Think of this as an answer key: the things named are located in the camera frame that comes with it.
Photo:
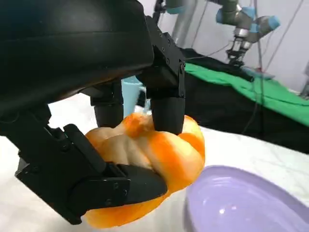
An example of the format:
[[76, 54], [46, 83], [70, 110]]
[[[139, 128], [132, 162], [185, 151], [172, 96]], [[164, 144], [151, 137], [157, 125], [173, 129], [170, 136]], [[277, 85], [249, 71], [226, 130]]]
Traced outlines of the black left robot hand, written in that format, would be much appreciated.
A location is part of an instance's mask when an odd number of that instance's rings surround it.
[[121, 81], [147, 88], [154, 128], [180, 134], [184, 57], [136, 0], [3, 0], [0, 133], [19, 149], [16, 178], [72, 225], [89, 210], [156, 199], [154, 172], [105, 161], [73, 124], [49, 127], [50, 103], [90, 96], [97, 124], [123, 116]]

